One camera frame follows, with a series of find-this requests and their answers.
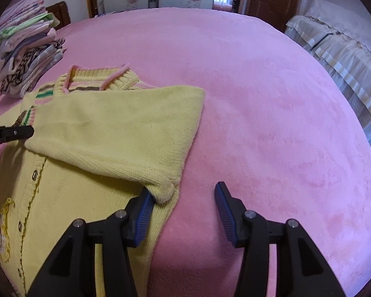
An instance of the metal screw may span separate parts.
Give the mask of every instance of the metal screw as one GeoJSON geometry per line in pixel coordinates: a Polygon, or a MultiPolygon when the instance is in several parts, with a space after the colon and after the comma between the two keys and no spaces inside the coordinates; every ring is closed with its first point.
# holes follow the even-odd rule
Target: metal screw
{"type": "Polygon", "coordinates": [[[84,224],[84,220],[83,219],[75,219],[73,221],[73,226],[75,226],[76,228],[81,227],[83,224],[84,224]]]}
{"type": "Polygon", "coordinates": [[[122,219],[127,216],[127,212],[125,210],[118,210],[117,212],[115,212],[115,216],[119,219],[122,219]]]}
{"type": "Polygon", "coordinates": [[[248,218],[248,219],[252,219],[252,218],[255,218],[257,216],[257,214],[255,213],[255,211],[253,210],[247,210],[245,213],[244,213],[245,217],[248,218]]]}
{"type": "Polygon", "coordinates": [[[299,226],[298,221],[297,220],[294,220],[294,219],[288,220],[287,223],[292,228],[296,228],[297,226],[299,226]]]}

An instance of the folded clothes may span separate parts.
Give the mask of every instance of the folded clothes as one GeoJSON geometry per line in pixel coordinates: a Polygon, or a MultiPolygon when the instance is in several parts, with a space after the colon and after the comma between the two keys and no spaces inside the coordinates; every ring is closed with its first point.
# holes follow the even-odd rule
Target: folded clothes
{"type": "MultiPolygon", "coordinates": [[[[33,18],[31,18],[27,21],[22,22],[20,25],[16,25],[16,26],[13,26],[13,27],[7,27],[6,29],[3,29],[2,31],[0,31],[0,50],[2,50],[1,46],[2,46],[3,43],[6,43],[7,39],[12,37],[17,32],[30,27],[31,25],[34,25],[35,23],[37,23],[41,20],[43,20],[44,22],[48,22],[49,23],[48,27],[56,27],[60,23],[60,21],[58,19],[56,19],[56,17],[54,16],[53,13],[43,13],[43,14],[39,14],[38,16],[33,17],[33,18]]],[[[11,46],[13,46],[15,48],[16,45],[14,46],[13,43],[10,43],[5,48],[5,50],[7,52],[11,51],[11,46]]]]}
{"type": "Polygon", "coordinates": [[[28,70],[22,75],[22,80],[26,80],[29,75],[42,63],[45,59],[49,58],[56,52],[56,48],[53,45],[48,46],[45,48],[37,57],[34,59],[30,65],[28,70]]]}
{"type": "Polygon", "coordinates": [[[27,77],[22,79],[21,83],[17,85],[10,84],[8,86],[7,94],[9,97],[23,98],[27,93],[33,90],[41,76],[63,58],[65,49],[56,50],[53,46],[51,47],[53,49],[52,53],[44,54],[44,51],[33,61],[33,64],[35,64],[33,70],[30,70],[30,66],[27,77]]]}
{"type": "Polygon", "coordinates": [[[4,51],[4,49],[10,50],[10,46],[14,46],[16,42],[22,41],[22,39],[33,36],[38,33],[44,33],[48,32],[50,30],[50,22],[44,22],[43,20],[38,21],[37,23],[31,25],[30,27],[26,27],[10,38],[3,41],[3,43],[0,43],[0,57],[5,57],[7,55],[7,52],[4,51]]]}
{"type": "Polygon", "coordinates": [[[40,48],[33,48],[25,53],[22,58],[21,63],[19,64],[17,70],[13,75],[9,75],[4,78],[1,83],[1,92],[7,93],[8,86],[10,84],[19,85],[22,83],[23,74],[29,69],[29,65],[32,63],[34,59],[38,57],[38,55],[43,51],[40,48]]]}
{"type": "Polygon", "coordinates": [[[2,39],[6,39],[9,37],[8,34],[12,35],[14,30],[23,29],[24,27],[28,27],[31,24],[37,22],[38,20],[44,19],[42,16],[47,15],[45,8],[43,6],[39,6],[36,9],[33,9],[22,16],[17,17],[16,19],[12,20],[11,22],[7,23],[3,29],[0,30],[0,41],[2,39]]]}
{"type": "Polygon", "coordinates": [[[46,37],[46,33],[38,33],[36,35],[33,35],[31,37],[28,37],[24,40],[22,40],[17,47],[11,51],[11,52],[3,52],[0,54],[0,82],[9,75],[9,70],[4,70],[5,65],[8,63],[10,58],[14,58],[14,55],[16,55],[20,49],[22,49],[24,46],[31,44],[32,42],[35,42],[36,40],[40,40],[43,37],[46,37]]]}
{"type": "Polygon", "coordinates": [[[29,37],[32,37],[39,33],[46,33],[51,30],[53,25],[53,21],[42,21],[41,23],[36,23],[35,25],[32,25],[30,27],[27,27],[25,29],[22,29],[12,35],[10,38],[3,41],[3,49],[2,52],[11,52],[13,51],[18,44],[20,44],[24,39],[27,39],[29,37]]]}
{"type": "Polygon", "coordinates": [[[0,17],[0,30],[3,29],[4,26],[8,26],[10,21],[23,12],[28,12],[43,3],[43,0],[21,0],[18,3],[9,6],[0,17]]]}
{"type": "Polygon", "coordinates": [[[29,67],[34,62],[34,60],[37,59],[37,61],[34,63],[33,68],[35,68],[39,62],[41,62],[44,58],[47,56],[50,56],[56,52],[56,50],[60,50],[62,48],[62,43],[64,42],[64,39],[59,39],[56,41],[51,42],[51,44],[43,45],[37,48],[30,49],[27,51],[17,70],[14,74],[8,75],[4,78],[4,80],[1,83],[1,93],[7,94],[9,86],[11,85],[13,90],[15,90],[15,86],[22,84],[22,82],[27,79],[28,75],[31,73],[31,70],[27,75],[25,73],[29,70],[29,67]]]}
{"type": "Polygon", "coordinates": [[[50,70],[53,66],[55,66],[63,58],[63,53],[65,51],[66,49],[59,49],[49,58],[41,62],[38,65],[38,67],[36,67],[33,70],[33,72],[28,76],[28,78],[24,82],[22,82],[21,85],[19,85],[19,86],[22,86],[22,89],[19,94],[15,95],[15,97],[23,98],[27,93],[30,93],[34,89],[34,87],[36,86],[38,80],[42,77],[42,75],[45,74],[48,70],[50,70]]]}
{"type": "Polygon", "coordinates": [[[22,58],[24,56],[24,54],[26,53],[26,51],[32,49],[32,48],[36,48],[36,47],[42,47],[42,46],[45,46],[49,43],[56,43],[54,42],[56,38],[56,30],[54,28],[51,28],[51,30],[46,34],[45,37],[39,39],[39,40],[36,40],[28,45],[25,45],[24,47],[22,47],[22,49],[20,49],[18,51],[18,53],[13,53],[12,57],[9,58],[8,62],[6,63],[6,66],[5,68],[3,68],[3,70],[5,70],[6,72],[8,72],[8,75],[12,75],[15,73],[15,71],[17,70],[18,68],[18,65],[21,63],[22,61],[22,58]]]}

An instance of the yellow embroidery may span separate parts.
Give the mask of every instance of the yellow embroidery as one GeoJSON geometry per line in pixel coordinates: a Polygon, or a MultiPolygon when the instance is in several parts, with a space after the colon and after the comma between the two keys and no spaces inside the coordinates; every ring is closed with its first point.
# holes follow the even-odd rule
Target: yellow embroidery
{"type": "Polygon", "coordinates": [[[8,198],[0,209],[0,259],[5,263],[10,259],[10,241],[7,231],[7,215],[10,205],[15,206],[15,202],[8,198]]]}

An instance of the pink bed sheet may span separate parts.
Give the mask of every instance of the pink bed sheet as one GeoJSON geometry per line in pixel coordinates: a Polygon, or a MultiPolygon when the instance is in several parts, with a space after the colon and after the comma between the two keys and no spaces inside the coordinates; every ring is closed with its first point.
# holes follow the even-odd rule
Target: pink bed sheet
{"type": "MultiPolygon", "coordinates": [[[[148,295],[232,296],[243,251],[226,241],[214,185],[265,218],[298,219],[354,296],[371,278],[371,148],[345,98],[299,45],[252,17],[162,8],[58,31],[72,64],[130,63],[152,85],[206,90],[180,200],[156,246],[148,295]]],[[[15,104],[0,98],[0,114],[15,104]]],[[[268,296],[274,296],[271,262],[268,296]]]]}

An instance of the yellow knit cardigan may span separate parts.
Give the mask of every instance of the yellow knit cardigan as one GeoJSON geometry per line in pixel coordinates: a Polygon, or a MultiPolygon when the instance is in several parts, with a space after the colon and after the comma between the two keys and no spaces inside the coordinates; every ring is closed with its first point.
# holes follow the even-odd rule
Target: yellow knit cardigan
{"type": "MultiPolygon", "coordinates": [[[[146,296],[153,249],[179,197],[203,98],[196,87],[152,88],[127,67],[73,66],[0,117],[0,126],[17,121],[35,130],[8,143],[0,161],[0,263],[18,292],[27,293],[72,220],[105,219],[146,186],[157,204],[146,240],[129,249],[137,291],[146,296]]],[[[101,246],[95,255],[103,297],[101,246]]]]}

